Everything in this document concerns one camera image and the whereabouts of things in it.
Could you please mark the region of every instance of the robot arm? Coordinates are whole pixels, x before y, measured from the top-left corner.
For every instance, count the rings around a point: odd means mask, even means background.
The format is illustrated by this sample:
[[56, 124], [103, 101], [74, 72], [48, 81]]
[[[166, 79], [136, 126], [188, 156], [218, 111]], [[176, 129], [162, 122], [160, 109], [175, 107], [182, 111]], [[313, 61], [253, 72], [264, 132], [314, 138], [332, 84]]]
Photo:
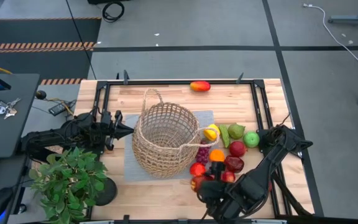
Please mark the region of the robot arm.
[[30, 158], [46, 162], [49, 154], [54, 152], [46, 149], [48, 146], [61, 146], [64, 149], [71, 147], [99, 148], [105, 145], [113, 150], [114, 139], [120, 139], [134, 130], [122, 124], [122, 113], [116, 111], [115, 122], [111, 120], [110, 112], [102, 114], [101, 122], [96, 122], [93, 111], [75, 116], [71, 121], [65, 122], [59, 129], [49, 131], [31, 132], [21, 139], [21, 151]]
[[[234, 223], [258, 211], [268, 198], [270, 177], [277, 177], [275, 169], [284, 157], [289, 152], [303, 150], [313, 144], [302, 140], [284, 125], [260, 130], [258, 134], [261, 139], [259, 146], [269, 153], [255, 169], [241, 175], [233, 184], [224, 183], [219, 179], [224, 164], [213, 162], [207, 175], [214, 175], [215, 179], [201, 183], [198, 198], [206, 204], [207, 214], [218, 223]], [[289, 196], [292, 196], [290, 201], [293, 206], [299, 208], [293, 195]]]

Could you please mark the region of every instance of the toy fruit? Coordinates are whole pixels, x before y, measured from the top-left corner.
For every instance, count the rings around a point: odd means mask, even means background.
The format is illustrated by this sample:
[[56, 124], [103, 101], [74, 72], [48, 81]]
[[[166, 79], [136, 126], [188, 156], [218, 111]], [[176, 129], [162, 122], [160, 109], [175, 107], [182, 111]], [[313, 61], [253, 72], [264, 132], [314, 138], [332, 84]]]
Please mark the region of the toy fruit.
[[209, 153], [209, 159], [213, 162], [224, 162], [224, 153], [220, 149], [214, 149]]
[[245, 129], [246, 129], [245, 126], [238, 125], [238, 124], [232, 124], [229, 126], [229, 129], [227, 131], [231, 138], [239, 139], [244, 134]]
[[[208, 142], [205, 140], [201, 140], [200, 144], [207, 144]], [[208, 163], [208, 156], [210, 147], [199, 147], [196, 155], [196, 162], [201, 163], [202, 165], [206, 165]]]
[[224, 165], [229, 171], [236, 174], [241, 172], [242, 168], [244, 168], [244, 161], [235, 156], [227, 156], [224, 160]]
[[243, 142], [248, 147], [257, 147], [259, 145], [259, 135], [253, 131], [249, 131], [244, 135]]
[[222, 181], [233, 183], [236, 180], [236, 176], [231, 171], [224, 171], [222, 174]]
[[240, 141], [234, 141], [229, 146], [229, 151], [232, 156], [241, 157], [247, 152], [246, 145]]
[[201, 187], [201, 183], [205, 180], [213, 180], [212, 177], [206, 177], [204, 175], [199, 177], [193, 177], [190, 181], [190, 187], [194, 192], [197, 192]]
[[[218, 132], [218, 134], [221, 134], [221, 132], [219, 131], [219, 128], [218, 128], [215, 124], [210, 124], [208, 127], [209, 127], [209, 128], [214, 128], [214, 129]], [[210, 141], [215, 141], [216, 138], [218, 137], [218, 136], [216, 135], [216, 132], [215, 132], [215, 131], [209, 130], [209, 129], [204, 130], [204, 135], [205, 135], [205, 137], [208, 138]]]
[[205, 173], [205, 171], [206, 171], [205, 166], [199, 162], [194, 163], [190, 167], [190, 174], [195, 177], [199, 177], [199, 176], [203, 175]]
[[221, 132], [224, 147], [225, 148], [229, 147], [229, 145], [230, 145], [230, 136], [229, 136], [229, 133], [227, 131], [226, 125], [224, 125], [224, 124], [219, 125], [219, 130]]
[[208, 91], [211, 89], [211, 84], [207, 81], [195, 81], [190, 83], [190, 88], [193, 91]]

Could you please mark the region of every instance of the purple grapes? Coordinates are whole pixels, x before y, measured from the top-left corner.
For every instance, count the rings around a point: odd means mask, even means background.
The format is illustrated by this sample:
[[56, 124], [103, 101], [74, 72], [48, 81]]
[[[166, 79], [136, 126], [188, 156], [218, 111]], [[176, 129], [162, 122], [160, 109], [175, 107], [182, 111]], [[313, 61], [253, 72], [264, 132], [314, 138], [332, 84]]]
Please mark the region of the purple grapes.
[[[201, 140], [200, 144], [208, 144], [208, 142], [205, 140]], [[199, 147], [196, 155], [196, 161], [205, 166], [208, 163], [210, 149], [211, 147]]]

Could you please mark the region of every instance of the black floor mat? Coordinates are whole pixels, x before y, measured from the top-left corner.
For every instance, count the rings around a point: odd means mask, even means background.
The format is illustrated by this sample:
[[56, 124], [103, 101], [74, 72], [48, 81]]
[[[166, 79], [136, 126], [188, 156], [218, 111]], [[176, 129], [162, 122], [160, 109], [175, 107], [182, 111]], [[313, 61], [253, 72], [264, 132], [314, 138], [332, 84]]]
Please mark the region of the black floor mat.
[[[84, 42], [97, 41], [100, 23], [100, 19], [76, 19]], [[79, 41], [71, 19], [0, 20], [0, 46], [7, 43], [27, 45]], [[0, 51], [0, 67], [13, 73], [38, 73], [41, 79], [57, 79], [87, 78], [90, 64], [85, 52], [79, 48], [71, 51], [66, 49], [46, 52]]]
[[89, 61], [84, 51], [5, 53], [0, 54], [0, 67], [12, 73], [38, 73], [41, 79], [87, 78]]
[[[76, 19], [84, 42], [98, 39], [100, 19]], [[78, 42], [71, 19], [0, 20], [0, 43]]]

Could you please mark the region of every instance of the wooden tabletop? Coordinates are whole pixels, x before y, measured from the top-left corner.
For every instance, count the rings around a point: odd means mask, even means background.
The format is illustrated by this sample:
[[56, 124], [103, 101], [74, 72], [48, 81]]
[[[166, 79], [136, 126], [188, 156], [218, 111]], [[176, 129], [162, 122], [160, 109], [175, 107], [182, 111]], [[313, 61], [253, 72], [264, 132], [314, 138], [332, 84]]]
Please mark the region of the wooden tabletop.
[[[280, 79], [265, 79], [264, 81], [273, 123], [276, 125], [288, 115], [287, 103]], [[96, 83], [97, 81], [94, 80], [81, 82], [75, 114], [87, 113], [92, 109]], [[114, 114], [116, 110], [121, 110], [124, 117], [123, 123], [125, 123], [126, 115], [140, 114], [142, 96], [147, 88], [157, 89], [165, 102], [178, 103], [191, 111], [213, 110], [217, 125], [237, 123], [246, 126], [246, 131], [257, 129], [250, 85], [212, 85], [207, 93], [193, 92], [188, 85], [113, 86], [109, 93], [108, 110], [111, 114]], [[259, 90], [257, 94], [260, 107], [263, 108]], [[101, 94], [100, 107], [103, 96], [104, 93]], [[152, 95], [149, 97], [147, 106], [156, 103], [158, 103], [158, 98]], [[264, 127], [267, 128], [263, 110], [262, 117]], [[285, 124], [291, 127], [289, 119]], [[130, 215], [130, 219], [136, 220], [200, 219], [203, 216], [206, 211], [205, 204], [201, 203], [190, 189], [190, 180], [126, 182], [124, 180], [124, 138], [116, 141], [114, 145], [113, 151], [105, 151], [101, 161], [109, 170], [107, 175], [117, 184], [118, 195], [109, 205], [94, 207], [92, 220], [122, 220], [124, 215]], [[262, 158], [257, 148], [249, 149], [243, 157], [245, 166], [242, 173], [253, 169]], [[300, 159], [289, 154], [283, 160], [282, 166], [287, 187], [307, 211], [313, 212]], [[284, 213], [280, 189], [278, 187], [276, 189], [280, 211]], [[265, 206], [250, 218], [273, 218], [271, 200], [269, 199]]]

